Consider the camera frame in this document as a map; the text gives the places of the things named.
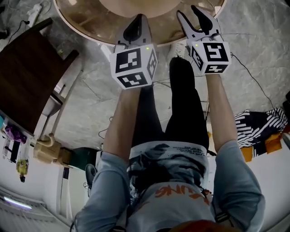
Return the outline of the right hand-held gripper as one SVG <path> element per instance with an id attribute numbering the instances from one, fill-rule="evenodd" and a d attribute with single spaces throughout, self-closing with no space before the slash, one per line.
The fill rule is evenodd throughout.
<path id="1" fill-rule="evenodd" d="M 218 21 L 207 11 L 191 5 L 191 9 L 197 16 L 200 28 L 204 34 L 212 34 L 200 39 L 196 30 L 188 18 L 180 10 L 176 15 L 187 39 L 191 65 L 198 75 L 222 74 L 227 71 L 232 63 L 229 43 L 225 42 L 220 34 Z"/>

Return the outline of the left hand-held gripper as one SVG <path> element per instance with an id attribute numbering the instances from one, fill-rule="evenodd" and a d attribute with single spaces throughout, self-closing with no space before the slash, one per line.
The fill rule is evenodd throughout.
<path id="1" fill-rule="evenodd" d="M 156 45 L 151 42 L 151 30 L 144 14 L 130 18 L 118 31 L 117 44 L 109 58 L 111 76 L 122 89 L 146 87 L 153 83 L 158 59 Z"/>

